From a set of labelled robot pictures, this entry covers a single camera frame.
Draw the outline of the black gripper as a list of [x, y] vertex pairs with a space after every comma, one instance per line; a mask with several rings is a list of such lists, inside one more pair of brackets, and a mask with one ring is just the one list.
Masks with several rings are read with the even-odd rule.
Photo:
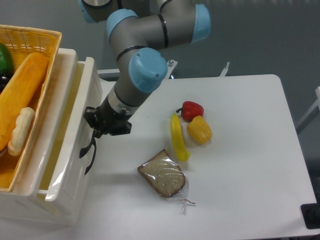
[[87, 106], [83, 117], [93, 129], [92, 137], [99, 139], [102, 135], [126, 135], [131, 132], [132, 124], [128, 122], [130, 115], [126, 115], [123, 108], [115, 111], [106, 98], [100, 106]]

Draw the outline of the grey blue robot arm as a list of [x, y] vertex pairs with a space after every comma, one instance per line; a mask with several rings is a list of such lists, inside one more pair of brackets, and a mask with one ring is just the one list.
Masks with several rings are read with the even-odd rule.
[[207, 38], [211, 16], [203, 4], [191, 0], [159, 0], [159, 12], [150, 12], [147, 0], [81, 0], [86, 21], [105, 22], [120, 76], [98, 107], [84, 117], [93, 138], [131, 131], [129, 118], [161, 84], [168, 72], [160, 50]]

